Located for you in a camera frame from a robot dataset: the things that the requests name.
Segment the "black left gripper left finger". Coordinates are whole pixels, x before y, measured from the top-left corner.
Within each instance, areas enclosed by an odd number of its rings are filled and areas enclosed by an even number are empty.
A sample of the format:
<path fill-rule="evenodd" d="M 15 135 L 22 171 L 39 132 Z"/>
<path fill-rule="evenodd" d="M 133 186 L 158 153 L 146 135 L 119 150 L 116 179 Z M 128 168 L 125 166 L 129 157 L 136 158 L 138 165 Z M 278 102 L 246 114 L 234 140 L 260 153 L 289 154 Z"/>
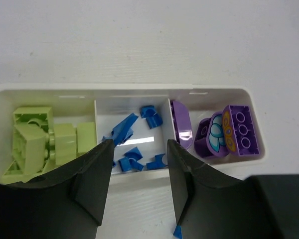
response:
<path fill-rule="evenodd" d="M 106 140 L 29 182 L 0 184 L 0 239 L 93 239 L 114 158 Z"/>

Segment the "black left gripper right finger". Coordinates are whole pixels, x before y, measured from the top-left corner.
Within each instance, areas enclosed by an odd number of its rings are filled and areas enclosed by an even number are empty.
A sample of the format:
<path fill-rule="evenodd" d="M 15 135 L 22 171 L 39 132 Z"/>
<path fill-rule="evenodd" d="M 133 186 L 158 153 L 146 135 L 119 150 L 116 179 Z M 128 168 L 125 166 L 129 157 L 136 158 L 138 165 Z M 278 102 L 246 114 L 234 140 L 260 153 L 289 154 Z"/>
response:
<path fill-rule="evenodd" d="M 236 179 L 175 140 L 167 142 L 167 160 L 185 239 L 299 239 L 299 174 Z"/>

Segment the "small blue lego slope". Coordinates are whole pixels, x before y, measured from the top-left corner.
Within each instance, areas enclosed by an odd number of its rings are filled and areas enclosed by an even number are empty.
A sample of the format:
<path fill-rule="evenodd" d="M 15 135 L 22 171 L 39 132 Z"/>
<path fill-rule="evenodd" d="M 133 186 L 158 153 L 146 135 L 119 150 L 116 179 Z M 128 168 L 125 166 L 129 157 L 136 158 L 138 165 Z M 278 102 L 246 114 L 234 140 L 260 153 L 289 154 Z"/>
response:
<path fill-rule="evenodd" d="M 175 227 L 175 230 L 173 232 L 173 236 L 176 237 L 177 239 L 183 239 L 183 236 L 182 236 L 182 229 L 181 229 L 181 226 L 180 225 L 177 225 Z"/>

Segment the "green curved lego brick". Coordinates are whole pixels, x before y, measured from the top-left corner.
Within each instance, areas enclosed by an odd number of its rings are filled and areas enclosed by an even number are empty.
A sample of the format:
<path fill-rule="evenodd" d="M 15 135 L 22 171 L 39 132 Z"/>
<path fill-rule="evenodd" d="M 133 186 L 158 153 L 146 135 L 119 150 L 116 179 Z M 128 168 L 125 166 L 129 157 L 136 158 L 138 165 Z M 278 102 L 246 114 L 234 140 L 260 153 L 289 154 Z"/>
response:
<path fill-rule="evenodd" d="M 13 126 L 13 161 L 1 177 L 3 184 L 28 182 L 56 168 L 49 157 L 48 134 L 35 124 Z"/>

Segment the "small blue lego piece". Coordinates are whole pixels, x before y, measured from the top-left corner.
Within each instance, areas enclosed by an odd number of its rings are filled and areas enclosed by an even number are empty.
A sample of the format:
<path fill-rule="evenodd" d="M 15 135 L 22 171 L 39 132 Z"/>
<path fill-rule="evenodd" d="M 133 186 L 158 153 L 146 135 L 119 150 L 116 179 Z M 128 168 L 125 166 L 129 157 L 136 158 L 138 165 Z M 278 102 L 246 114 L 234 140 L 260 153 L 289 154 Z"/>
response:
<path fill-rule="evenodd" d="M 157 170 L 157 169 L 163 169 L 167 167 L 167 164 L 164 163 L 163 157 L 165 154 L 158 154 L 154 157 L 153 162 L 149 162 L 146 164 L 147 170 Z"/>

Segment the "purple printed lego brick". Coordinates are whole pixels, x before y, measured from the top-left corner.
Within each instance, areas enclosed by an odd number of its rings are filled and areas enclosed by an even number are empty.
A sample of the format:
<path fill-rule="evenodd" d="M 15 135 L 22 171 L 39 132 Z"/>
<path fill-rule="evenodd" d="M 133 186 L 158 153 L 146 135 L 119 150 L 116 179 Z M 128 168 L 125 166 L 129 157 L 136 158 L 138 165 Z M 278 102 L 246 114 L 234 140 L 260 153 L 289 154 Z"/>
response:
<path fill-rule="evenodd" d="M 259 155 L 250 107 L 227 105 L 223 111 L 201 120 L 194 150 L 202 158 Z"/>

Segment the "purple lego piece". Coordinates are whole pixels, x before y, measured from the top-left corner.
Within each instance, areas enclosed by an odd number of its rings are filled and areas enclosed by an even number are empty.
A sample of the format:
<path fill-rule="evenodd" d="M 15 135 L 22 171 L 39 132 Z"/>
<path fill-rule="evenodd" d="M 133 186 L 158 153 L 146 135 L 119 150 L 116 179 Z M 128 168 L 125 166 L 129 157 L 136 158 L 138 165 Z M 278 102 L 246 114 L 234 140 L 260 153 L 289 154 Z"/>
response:
<path fill-rule="evenodd" d="M 176 141 L 184 149 L 189 149 L 193 144 L 193 132 L 189 110 L 183 103 L 176 100 L 171 100 L 170 105 Z"/>

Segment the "small blue lego brick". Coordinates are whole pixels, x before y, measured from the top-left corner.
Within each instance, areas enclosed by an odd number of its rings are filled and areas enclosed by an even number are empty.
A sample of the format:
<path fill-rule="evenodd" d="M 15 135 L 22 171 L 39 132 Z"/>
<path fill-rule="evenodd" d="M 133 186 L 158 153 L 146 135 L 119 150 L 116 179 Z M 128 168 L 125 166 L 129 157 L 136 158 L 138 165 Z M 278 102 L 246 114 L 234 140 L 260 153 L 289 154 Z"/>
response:
<path fill-rule="evenodd" d="M 141 107 L 140 114 L 141 118 L 146 119 L 150 129 L 159 127 L 163 124 L 162 117 L 158 114 L 153 105 Z"/>

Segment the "light green lego brick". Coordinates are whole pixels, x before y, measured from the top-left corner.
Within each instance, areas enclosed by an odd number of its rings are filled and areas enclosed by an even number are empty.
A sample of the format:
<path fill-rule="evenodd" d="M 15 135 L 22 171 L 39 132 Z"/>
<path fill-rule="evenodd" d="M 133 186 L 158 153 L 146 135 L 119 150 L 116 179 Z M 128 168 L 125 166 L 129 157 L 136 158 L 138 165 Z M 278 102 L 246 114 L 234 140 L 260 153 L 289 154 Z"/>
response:
<path fill-rule="evenodd" d="M 97 145 L 96 125 L 94 122 L 77 124 L 77 156 L 80 157 Z"/>

